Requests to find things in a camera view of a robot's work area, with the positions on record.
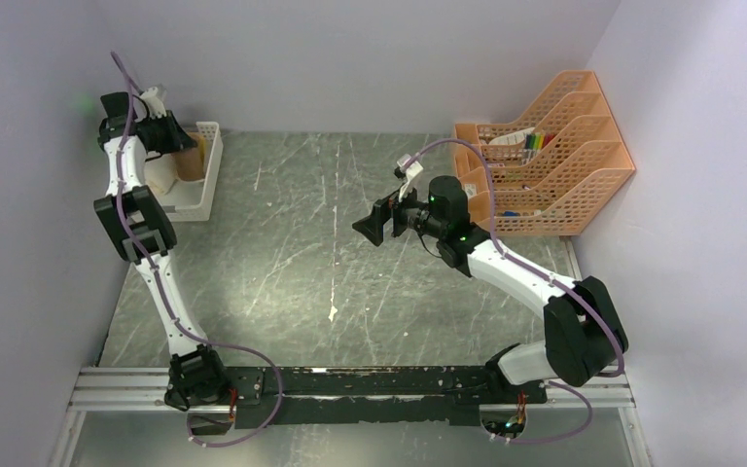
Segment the brown yellow towel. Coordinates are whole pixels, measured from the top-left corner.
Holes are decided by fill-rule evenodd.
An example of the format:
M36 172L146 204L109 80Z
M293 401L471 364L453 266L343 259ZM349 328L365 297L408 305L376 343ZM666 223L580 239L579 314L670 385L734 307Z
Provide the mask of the brown yellow towel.
M193 148L173 153L177 179L183 182L200 181L205 176L204 159L206 152L206 140L199 132L189 134L195 142Z

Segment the orange file organizer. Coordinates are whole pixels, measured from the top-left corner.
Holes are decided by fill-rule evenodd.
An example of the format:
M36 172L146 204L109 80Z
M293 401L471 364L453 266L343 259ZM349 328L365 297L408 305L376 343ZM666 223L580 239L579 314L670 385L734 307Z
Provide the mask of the orange file organizer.
M529 163L524 144L488 144L529 127L556 134ZM510 123L458 123L452 135L471 145L451 150L471 218L500 235L578 235L636 170L590 70L560 72Z

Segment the cream white towel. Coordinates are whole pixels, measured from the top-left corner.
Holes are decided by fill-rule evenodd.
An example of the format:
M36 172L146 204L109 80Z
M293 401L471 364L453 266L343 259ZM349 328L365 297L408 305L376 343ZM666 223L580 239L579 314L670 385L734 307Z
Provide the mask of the cream white towel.
M145 184L156 196L167 195L177 181L174 159L170 154L148 156L144 163Z

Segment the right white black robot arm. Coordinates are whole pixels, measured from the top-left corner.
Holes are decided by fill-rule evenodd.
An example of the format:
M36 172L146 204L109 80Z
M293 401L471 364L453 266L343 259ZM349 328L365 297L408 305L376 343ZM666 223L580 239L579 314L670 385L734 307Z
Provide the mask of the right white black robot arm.
M437 256L448 267L504 291L542 321L542 340L513 344L487 362L491 372L485 387L494 401L511 402L531 381L557 378L581 387L606 376L611 364L623 372L628 340L605 284L593 276L575 280L544 269L492 237L471 220L457 178L432 179L426 200L403 186L375 201L352 228L378 246L387 223L393 236L412 230L434 238Z

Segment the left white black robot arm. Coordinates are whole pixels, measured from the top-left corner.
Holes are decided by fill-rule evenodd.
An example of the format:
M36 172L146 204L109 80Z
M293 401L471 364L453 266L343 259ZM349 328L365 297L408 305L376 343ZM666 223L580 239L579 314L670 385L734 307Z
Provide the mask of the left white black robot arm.
M170 355L164 402L182 412L224 403L233 393L231 378L185 306L171 255L177 235L144 181L151 154L196 150L198 144L164 108L156 90L112 92L100 102L106 116L97 141L109 161L109 183L93 209L116 252L134 266L155 302Z

